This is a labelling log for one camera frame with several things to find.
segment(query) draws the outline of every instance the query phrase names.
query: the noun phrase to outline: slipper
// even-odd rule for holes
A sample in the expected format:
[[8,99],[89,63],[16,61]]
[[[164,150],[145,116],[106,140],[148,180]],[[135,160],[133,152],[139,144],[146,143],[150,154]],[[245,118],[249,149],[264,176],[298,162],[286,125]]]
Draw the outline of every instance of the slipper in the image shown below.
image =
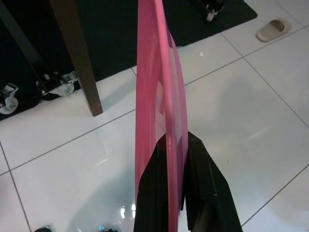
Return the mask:
[[289,33],[291,27],[291,23],[289,23],[284,18],[276,18],[275,20],[270,21],[265,27],[260,29],[257,32],[256,37],[260,41],[266,43]]

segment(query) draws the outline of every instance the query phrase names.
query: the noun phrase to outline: pink folder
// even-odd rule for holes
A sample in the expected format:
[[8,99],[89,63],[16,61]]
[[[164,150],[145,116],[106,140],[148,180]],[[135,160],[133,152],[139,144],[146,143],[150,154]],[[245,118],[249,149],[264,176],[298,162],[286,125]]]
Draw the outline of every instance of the pink folder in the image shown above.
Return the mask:
[[139,0],[135,196],[157,141],[166,134],[169,232],[176,232],[188,150],[180,60],[162,0]]

